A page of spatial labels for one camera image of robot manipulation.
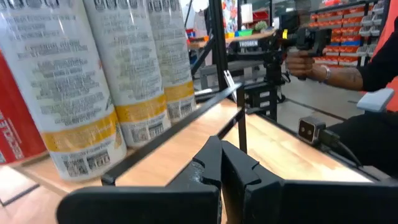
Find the person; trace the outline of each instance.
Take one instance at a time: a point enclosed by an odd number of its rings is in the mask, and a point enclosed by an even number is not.
[[[381,44],[382,47],[380,46],[371,62],[364,67],[319,66],[314,64],[306,51],[289,52],[285,61],[286,67],[293,76],[347,90],[383,89],[398,76],[398,17],[391,25],[394,26],[394,31],[387,37],[384,45]],[[366,113],[328,129],[340,136],[341,142],[351,149],[364,166],[374,166],[389,175],[398,175],[398,112]],[[346,151],[334,151],[352,160]]]

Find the can label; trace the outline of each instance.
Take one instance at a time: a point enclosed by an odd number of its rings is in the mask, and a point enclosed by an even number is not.
[[[175,123],[196,107],[185,26],[178,2],[154,0],[154,7],[154,11],[149,11],[150,23],[167,98],[167,109],[170,119]]]
[[[60,175],[67,180],[101,175],[124,157],[126,146],[117,143],[123,137],[116,134],[115,109],[83,3],[7,1],[0,14],[1,48]],[[109,162],[76,175],[67,172],[87,168],[97,151]]]
[[[141,147],[171,126],[147,6],[124,1],[98,10],[103,1],[84,3],[124,138]]]

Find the yellow label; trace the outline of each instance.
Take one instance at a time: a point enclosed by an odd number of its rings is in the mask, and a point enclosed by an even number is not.
[[[282,34],[283,39],[287,39],[287,29],[284,30],[284,33]]]
[[[116,132],[118,117],[113,111],[107,117],[77,128],[42,133],[47,149],[52,152],[77,152],[100,143]]]
[[[117,106],[119,121],[140,122],[149,118],[154,118],[165,112],[167,108],[166,96],[160,95],[151,100],[137,103],[135,105]]]
[[[192,81],[183,85],[164,88],[164,93],[166,94],[167,101],[178,101],[195,94]]]

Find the floor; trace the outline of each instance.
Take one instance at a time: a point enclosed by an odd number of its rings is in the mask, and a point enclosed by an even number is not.
[[[282,87],[283,94],[292,101],[278,105],[278,122],[296,131],[298,120],[306,116],[314,116],[329,125],[341,122],[324,113],[308,108],[327,111],[337,117],[349,118],[363,111],[356,108],[355,103],[362,94],[321,85],[307,80],[301,82],[292,78],[292,82]],[[8,167],[0,167],[0,199],[6,201],[20,191],[31,187],[35,183],[26,179]],[[56,207],[61,197],[39,187],[18,201],[0,207],[0,223],[8,224],[54,224]]]

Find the barcode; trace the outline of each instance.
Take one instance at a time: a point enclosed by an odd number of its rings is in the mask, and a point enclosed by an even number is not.
[[[132,129],[131,134],[132,134],[132,140],[135,143],[139,143],[142,141],[148,141],[148,133],[147,133],[146,128]]]
[[[99,152],[93,156],[87,157],[87,163],[90,170],[96,170],[100,167],[106,166],[111,162],[107,151]]]
[[[163,133],[163,123],[155,124],[154,126],[149,127],[150,138],[154,138],[162,133]]]
[[[192,104],[181,105],[181,115],[185,116],[192,112]]]
[[[178,106],[168,107],[167,111],[169,111],[170,119],[180,118]]]
[[[4,158],[3,154],[0,152],[0,164],[5,163],[5,162],[6,162],[6,158]]]
[[[70,177],[88,174],[87,166],[83,159],[63,161]]]

